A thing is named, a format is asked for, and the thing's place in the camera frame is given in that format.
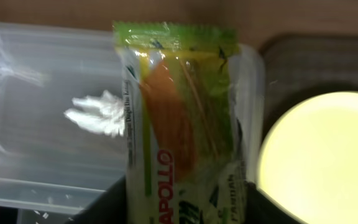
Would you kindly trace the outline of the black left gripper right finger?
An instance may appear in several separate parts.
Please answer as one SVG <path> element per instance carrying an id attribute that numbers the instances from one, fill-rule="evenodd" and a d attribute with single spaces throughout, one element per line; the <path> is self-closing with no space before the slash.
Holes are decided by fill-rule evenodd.
<path id="1" fill-rule="evenodd" d="M 247 183 L 245 215 L 244 224 L 301 224 L 274 205 L 253 183 Z"/>

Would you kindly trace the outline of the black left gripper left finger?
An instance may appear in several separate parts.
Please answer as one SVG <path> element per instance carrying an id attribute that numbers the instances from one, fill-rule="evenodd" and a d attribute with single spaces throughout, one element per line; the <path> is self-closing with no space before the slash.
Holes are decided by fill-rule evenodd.
<path id="1" fill-rule="evenodd" d="M 126 224 L 126 177 L 121 177 L 89 207 L 71 217 L 65 224 Z"/>

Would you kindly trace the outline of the green snack wrapper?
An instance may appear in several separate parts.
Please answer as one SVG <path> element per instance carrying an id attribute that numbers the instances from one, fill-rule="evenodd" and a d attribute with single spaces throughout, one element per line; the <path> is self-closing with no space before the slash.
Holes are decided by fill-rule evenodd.
<path id="1" fill-rule="evenodd" d="M 121 58 L 128 223 L 244 223 L 236 32 L 115 22 Z"/>

